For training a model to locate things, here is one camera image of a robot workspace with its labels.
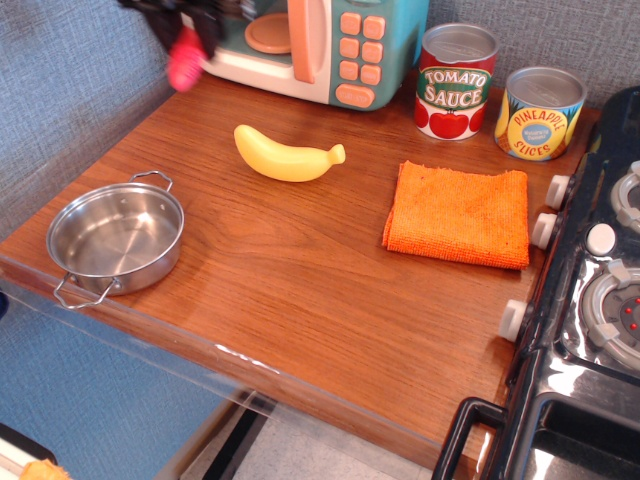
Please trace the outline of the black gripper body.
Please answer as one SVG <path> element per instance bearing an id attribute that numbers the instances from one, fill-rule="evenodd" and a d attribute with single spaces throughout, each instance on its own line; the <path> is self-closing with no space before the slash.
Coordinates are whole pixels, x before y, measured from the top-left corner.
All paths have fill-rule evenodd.
<path id="1" fill-rule="evenodd" d="M 133 9 L 145 17 L 160 19 L 183 14 L 191 18 L 211 17 L 221 21 L 226 18 L 254 20 L 258 16 L 257 1 L 210 0 L 120 0 L 123 8 Z"/>

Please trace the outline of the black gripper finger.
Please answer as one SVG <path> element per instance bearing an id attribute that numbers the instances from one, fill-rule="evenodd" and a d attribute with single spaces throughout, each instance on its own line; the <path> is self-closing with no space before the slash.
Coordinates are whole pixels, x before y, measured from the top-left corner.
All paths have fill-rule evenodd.
<path id="1" fill-rule="evenodd" d="M 213 58 L 219 42 L 225 38 L 222 14 L 217 10 L 196 9 L 192 13 L 192 20 L 205 58 Z"/>
<path id="2" fill-rule="evenodd" d="M 183 27 L 180 14 L 174 10 L 150 10 L 144 11 L 143 16 L 164 50 L 169 52 Z"/>

